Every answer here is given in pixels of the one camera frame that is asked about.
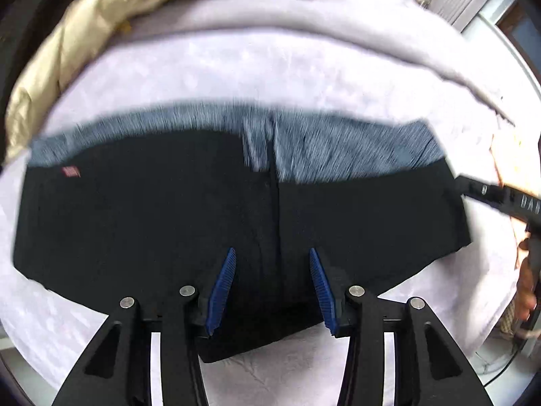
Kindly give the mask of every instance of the beige fabric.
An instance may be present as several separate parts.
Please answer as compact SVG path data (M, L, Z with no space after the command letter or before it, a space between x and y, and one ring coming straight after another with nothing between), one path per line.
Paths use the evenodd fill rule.
M519 131L500 131L494 134L490 147L496 171L501 184L523 190L531 195L541 193L541 176L539 176L539 152L537 142L520 135ZM526 224L511 218L511 225L517 242L517 259L515 268L519 268L527 252L518 248L526 237Z
M28 62L11 92L5 115L6 161L13 159L42 126L58 96L94 59L126 19L167 0L75 0Z

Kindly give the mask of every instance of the black tool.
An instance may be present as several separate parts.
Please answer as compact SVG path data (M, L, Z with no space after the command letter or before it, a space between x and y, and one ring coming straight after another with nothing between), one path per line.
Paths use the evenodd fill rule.
M187 282L171 294L160 319L143 320L134 298L121 300L83 351L53 406L150 406L150 334L154 331L161 332L163 404L208 406L194 339L209 337L220 323L233 281L232 257L230 249L201 291ZM339 406L382 404L384 332L395 334L395 404L492 404L466 357L425 301L376 298L332 267L323 252L312 249L309 259L325 324L335 337L350 336Z
M526 223L526 231L530 233L528 263L534 276L534 293L541 299L541 284L539 273L541 271L541 200L539 197L529 195L521 190L509 186L498 185L459 176L456 185L462 195L488 204L500 212L510 215ZM539 331L541 329L541 307L538 306L531 313L526 322L522 322L521 332ZM536 343L536 337L527 337L528 334L515 336L515 342L524 355L531 355Z
M380 299L355 285L322 249L310 251L310 272L325 325L350 336L338 406L383 402L383 333L394 333L396 405L492 405L468 360L421 298Z

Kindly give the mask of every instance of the metal bolt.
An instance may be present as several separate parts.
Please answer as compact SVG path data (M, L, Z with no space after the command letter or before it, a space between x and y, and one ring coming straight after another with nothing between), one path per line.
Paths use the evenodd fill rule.
M194 293L195 287L192 287L191 285L185 285L184 287L182 287L182 289L180 289L180 294L182 294L183 296L191 296Z
M350 295L360 297L364 294L364 289L360 285L352 285L350 287Z
M134 303L135 303L135 299L128 296L127 298L124 298L123 300L120 301L120 306L123 309L128 309L132 305L134 305Z
M413 298L409 301L409 304L416 310L420 310L425 307L425 302L421 298Z

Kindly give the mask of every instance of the gray waistband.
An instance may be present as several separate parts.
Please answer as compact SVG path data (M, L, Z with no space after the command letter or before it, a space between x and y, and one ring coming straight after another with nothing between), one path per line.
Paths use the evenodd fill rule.
M255 171L268 169L267 146L272 142L280 180L298 183L390 174L443 157L422 121L388 126L278 107L194 103L112 116L38 138L31 144L29 166L64 164L85 149L124 137L188 129L240 136L245 162Z

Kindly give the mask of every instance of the white surface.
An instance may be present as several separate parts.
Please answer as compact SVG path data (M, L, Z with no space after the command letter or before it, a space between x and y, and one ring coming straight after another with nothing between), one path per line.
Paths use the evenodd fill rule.
M492 373L483 374L479 379L483 384L490 381L511 358L512 352L501 339L489 337L483 343L479 354L486 361L501 362L502 366ZM524 392L537 371L535 364L522 354L516 356L505 372L486 387L494 406L512 406Z
M230 0L205 0L208 16L219 12L224 1ZM360 3L368 7L372 1ZM425 42L434 47L423 52L423 61L445 62L447 71L455 74L475 67L475 62L464 57L467 45L462 38L434 15L406 0L375 1L371 7L377 11L371 14L374 23L399 7L404 17L409 13L405 8L411 7L413 18L421 22L419 31L408 34L409 43L402 45L402 52L415 51ZM172 14L189 17L181 10ZM355 19L339 21L354 23ZM364 21L364 28L379 28ZM437 33L431 34L436 43L424 37L432 25L436 26ZM174 20L167 28L171 26L175 26ZM58 132L122 109L193 98L340 110L352 117L391 123L423 118L456 172L496 182L489 152L492 134L499 128L494 111L464 86L442 80L433 69L369 50L374 38L391 36L391 32L382 30L375 37L369 31L357 34L364 35L364 48L321 33L238 27L119 44L87 66L53 108L45 132ZM13 268L11 248L27 155L7 166L0 176L0 318L21 354L58 388L104 315L48 292ZM512 297L516 246L509 218L479 203L466 205L474 242L434 262L385 297L399 301L412 295L425 298L462 349L472 354ZM219 406L333 404L346 352L347 339L333 339L318 325L264 348L204 365L207 394L211 404ZM387 354L386 359L392 367L392 355Z
M531 138L539 139L541 124L541 90L526 62L505 36L477 15L462 35L477 53L477 59L491 78L491 86L500 87L504 105L513 105L517 128Z

